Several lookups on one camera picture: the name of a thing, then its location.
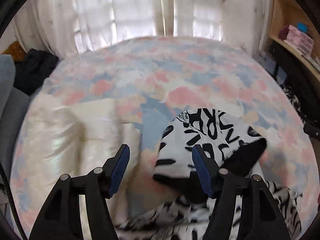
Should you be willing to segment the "black white graffiti jacket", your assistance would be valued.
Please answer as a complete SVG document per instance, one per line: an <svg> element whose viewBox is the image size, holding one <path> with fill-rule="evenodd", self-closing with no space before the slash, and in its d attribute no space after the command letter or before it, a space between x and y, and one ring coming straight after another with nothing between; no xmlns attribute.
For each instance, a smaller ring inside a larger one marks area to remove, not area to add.
<svg viewBox="0 0 320 240"><path fill-rule="evenodd" d="M180 113L164 130L153 180L180 196L117 226L120 239L296 239L291 189L264 178L266 139L220 110Z"/></svg>

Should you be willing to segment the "black white patterned cloth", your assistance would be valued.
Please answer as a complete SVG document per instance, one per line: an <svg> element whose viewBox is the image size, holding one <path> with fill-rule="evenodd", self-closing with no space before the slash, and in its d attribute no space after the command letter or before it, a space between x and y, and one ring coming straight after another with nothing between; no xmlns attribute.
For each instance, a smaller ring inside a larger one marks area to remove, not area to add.
<svg viewBox="0 0 320 240"><path fill-rule="evenodd" d="M285 84L280 85L281 89L289 99L291 105L294 107L296 112L298 113L299 117L301 118L303 124L310 123L310 119L308 116L302 111L302 107L300 101L296 94L294 93L293 89L290 86L286 86Z"/></svg>

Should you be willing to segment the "cream puffer jacket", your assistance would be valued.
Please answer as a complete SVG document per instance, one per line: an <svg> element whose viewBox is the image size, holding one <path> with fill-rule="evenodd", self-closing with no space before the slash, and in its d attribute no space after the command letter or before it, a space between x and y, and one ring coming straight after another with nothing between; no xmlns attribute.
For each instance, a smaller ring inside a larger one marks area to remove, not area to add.
<svg viewBox="0 0 320 240"><path fill-rule="evenodd" d="M124 222L128 218L127 186L139 159L140 132L118 118L116 100L67 107L40 93L30 110L23 153L31 210L40 211L58 176L86 175L127 144L129 163L118 192L107 202L112 221Z"/></svg>

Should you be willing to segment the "pink storage boxes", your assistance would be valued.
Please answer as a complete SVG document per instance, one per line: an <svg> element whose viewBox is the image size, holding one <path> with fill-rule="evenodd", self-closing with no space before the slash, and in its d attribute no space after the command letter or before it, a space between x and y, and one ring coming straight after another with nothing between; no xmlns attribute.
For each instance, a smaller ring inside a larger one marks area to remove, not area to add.
<svg viewBox="0 0 320 240"><path fill-rule="evenodd" d="M281 29L278 33L278 38L297 50L300 54L311 56L314 40L294 25L286 25Z"/></svg>

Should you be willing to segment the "pastel patterned bed blanket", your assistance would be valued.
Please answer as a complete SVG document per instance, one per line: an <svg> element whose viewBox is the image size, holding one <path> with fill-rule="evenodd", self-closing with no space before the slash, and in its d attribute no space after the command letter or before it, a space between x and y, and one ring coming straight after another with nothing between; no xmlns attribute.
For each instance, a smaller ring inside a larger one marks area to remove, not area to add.
<svg viewBox="0 0 320 240"><path fill-rule="evenodd" d="M67 107L114 99L118 118L139 130L139 159L127 186L128 218L122 223L180 196L154 181L153 171L164 130L183 111L198 108L239 118L266 139L267 148L258 160L265 180L302 196L302 230L296 239L316 217L319 177L303 123L276 81L238 48L203 38L137 38L64 59L37 96L40 93ZM34 238L40 211L29 206L23 153L31 104L18 139L10 186L23 229ZM120 224L114 223L116 231Z"/></svg>

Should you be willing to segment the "blue rolled duvet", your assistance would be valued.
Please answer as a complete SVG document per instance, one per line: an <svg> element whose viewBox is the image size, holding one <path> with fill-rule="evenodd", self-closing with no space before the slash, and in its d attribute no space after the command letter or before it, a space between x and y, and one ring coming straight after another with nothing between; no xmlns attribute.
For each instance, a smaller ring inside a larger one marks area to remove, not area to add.
<svg viewBox="0 0 320 240"><path fill-rule="evenodd" d="M1 55L1 164L10 177L16 138L29 106L29 96L14 87L16 68L10 55Z"/></svg>

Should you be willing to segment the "wooden desk shelf unit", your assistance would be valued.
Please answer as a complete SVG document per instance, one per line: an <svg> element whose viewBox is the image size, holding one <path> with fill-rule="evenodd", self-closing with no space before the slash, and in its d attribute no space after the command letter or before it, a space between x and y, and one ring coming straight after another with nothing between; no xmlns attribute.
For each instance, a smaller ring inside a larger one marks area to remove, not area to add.
<svg viewBox="0 0 320 240"><path fill-rule="evenodd" d="M319 81L319 33L295 0L274 0L268 37L290 52Z"/></svg>

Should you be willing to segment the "black garment near curtain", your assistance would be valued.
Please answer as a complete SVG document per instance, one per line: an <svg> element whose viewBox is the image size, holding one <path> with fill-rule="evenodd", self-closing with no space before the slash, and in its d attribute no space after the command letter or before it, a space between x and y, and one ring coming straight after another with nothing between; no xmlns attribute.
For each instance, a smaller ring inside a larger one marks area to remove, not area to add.
<svg viewBox="0 0 320 240"><path fill-rule="evenodd" d="M15 61L14 87L28 96L43 85L56 68L59 58L49 52L31 49L22 61Z"/></svg>

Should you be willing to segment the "orange wooden headboard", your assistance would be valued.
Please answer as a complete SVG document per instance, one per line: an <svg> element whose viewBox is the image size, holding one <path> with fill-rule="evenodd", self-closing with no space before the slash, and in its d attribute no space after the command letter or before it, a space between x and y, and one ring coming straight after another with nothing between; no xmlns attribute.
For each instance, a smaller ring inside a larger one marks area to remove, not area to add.
<svg viewBox="0 0 320 240"><path fill-rule="evenodd" d="M14 61L23 61L26 52L23 50L18 41L12 43L4 52L4 55L11 55Z"/></svg>

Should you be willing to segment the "white floral curtain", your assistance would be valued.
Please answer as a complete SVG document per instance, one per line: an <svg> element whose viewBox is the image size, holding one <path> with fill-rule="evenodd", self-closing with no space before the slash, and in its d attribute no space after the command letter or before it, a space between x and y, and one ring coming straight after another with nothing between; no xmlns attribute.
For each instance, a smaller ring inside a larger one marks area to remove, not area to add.
<svg viewBox="0 0 320 240"><path fill-rule="evenodd" d="M191 36L263 48L273 0L27 0L13 19L25 50L60 58L142 36Z"/></svg>

